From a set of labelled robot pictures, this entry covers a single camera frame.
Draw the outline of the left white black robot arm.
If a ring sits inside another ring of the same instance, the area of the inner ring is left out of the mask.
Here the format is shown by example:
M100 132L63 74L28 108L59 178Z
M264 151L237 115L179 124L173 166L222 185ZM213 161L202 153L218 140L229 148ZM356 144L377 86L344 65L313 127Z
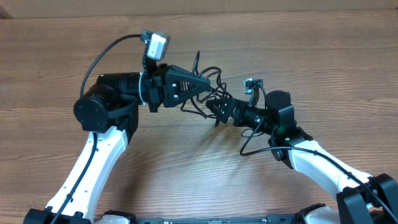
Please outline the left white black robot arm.
M75 118L89 133L66 181L43 210L31 208L24 223L93 223L98 200L139 121L139 106L155 113L210 89L210 81L165 63L149 71L107 73L74 104Z

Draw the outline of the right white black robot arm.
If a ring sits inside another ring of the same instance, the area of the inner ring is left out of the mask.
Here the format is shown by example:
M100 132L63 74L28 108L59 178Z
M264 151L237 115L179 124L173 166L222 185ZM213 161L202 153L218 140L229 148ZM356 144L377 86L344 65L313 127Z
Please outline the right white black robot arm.
M206 107L222 123L232 118L235 126L269 135L267 151L311 178L338 204L333 210L316 203L291 215L290 223L397 223L397 182L387 174L354 169L324 150L297 126L290 93L266 94L263 109L235 98L208 100Z

